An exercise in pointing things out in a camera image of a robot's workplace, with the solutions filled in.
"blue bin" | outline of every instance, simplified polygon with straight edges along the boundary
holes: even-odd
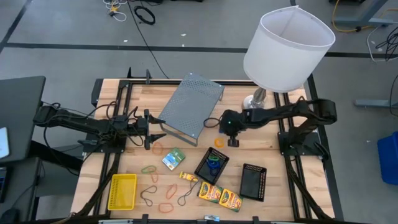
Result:
[[[378,140],[381,178],[387,184],[398,185],[398,132]]]

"wooden table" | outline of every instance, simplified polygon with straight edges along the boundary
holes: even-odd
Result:
[[[98,106],[108,104],[115,99],[118,83],[119,80],[117,79],[104,80]],[[134,85],[129,110],[138,106],[137,114],[142,114],[144,109],[147,108],[153,116],[158,117],[176,88],[177,85]],[[219,118],[226,109],[241,111],[243,99],[252,94],[255,89],[256,86],[225,86],[223,100],[218,102],[211,117]],[[305,97],[303,88],[289,93],[290,101],[292,102],[298,100],[300,96]],[[274,95],[272,92],[267,92],[266,108],[273,107],[275,107]],[[99,109],[95,114],[95,118],[105,119],[105,108]],[[296,126],[304,121],[305,118],[294,118]],[[152,134],[162,133],[160,126],[154,124],[150,126],[150,131]],[[218,127],[205,128],[200,134],[198,147],[193,147],[172,136],[163,137],[158,140],[164,147],[161,155],[155,155],[152,151],[147,151],[143,147],[136,147],[128,141],[126,150],[121,156],[118,173],[137,174],[136,204],[134,210],[131,211],[111,212],[111,218],[141,218],[142,214],[149,214],[150,219],[197,220],[203,219],[204,215],[218,215],[222,220],[252,220],[253,216],[258,216],[260,220],[293,220],[285,162],[279,152],[278,131],[278,122],[273,121],[263,128],[248,129],[239,134],[239,148],[225,146],[219,149],[230,158],[228,165],[217,182],[220,187],[239,193],[244,163],[267,168],[265,201],[257,202],[245,198],[238,213],[198,198],[199,184],[195,186],[192,194],[187,197],[185,206],[181,207],[177,204],[177,199],[190,188],[189,181],[179,179],[180,171],[192,174],[207,149],[210,146],[215,147],[215,138],[223,138],[227,142],[228,137],[220,134]],[[174,171],[170,171],[162,163],[162,159],[173,147],[180,148],[186,155],[186,159]],[[95,153],[83,164],[71,211],[79,211],[98,187],[103,157],[102,153]],[[302,164],[308,191],[319,206],[329,216],[334,217],[321,160],[315,156],[302,156]],[[141,169],[148,165],[157,167],[159,181],[156,184],[152,183],[149,174],[141,174]],[[178,189],[177,193],[170,200],[167,200],[165,194],[170,184],[177,184]],[[139,193],[151,185],[157,186],[157,192],[153,195],[147,194],[147,197],[154,202],[152,207],[148,207],[143,199],[140,198]],[[301,194],[297,188],[296,191],[300,214],[304,217]],[[104,191],[100,213],[104,213],[108,192],[108,189]],[[163,202],[172,203],[174,211],[160,213],[158,204]]]

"green rubber band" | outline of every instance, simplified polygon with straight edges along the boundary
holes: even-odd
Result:
[[[146,166],[146,167],[141,169],[141,173],[143,173],[143,174],[151,174],[151,173],[153,173],[155,171],[156,171],[156,166],[152,166],[152,165],[151,166]]]
[[[208,159],[209,159],[210,161],[218,161],[218,160],[219,160],[219,157],[218,157],[218,156],[209,156]]]

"small green box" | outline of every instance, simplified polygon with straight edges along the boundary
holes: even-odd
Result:
[[[175,147],[166,155],[166,157],[163,158],[162,161],[170,170],[174,170],[174,168],[176,168],[184,159],[184,153]]]

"yellow plastic basket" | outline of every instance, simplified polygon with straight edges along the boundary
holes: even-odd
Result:
[[[108,210],[132,210],[136,202],[137,175],[114,174],[108,199]]]

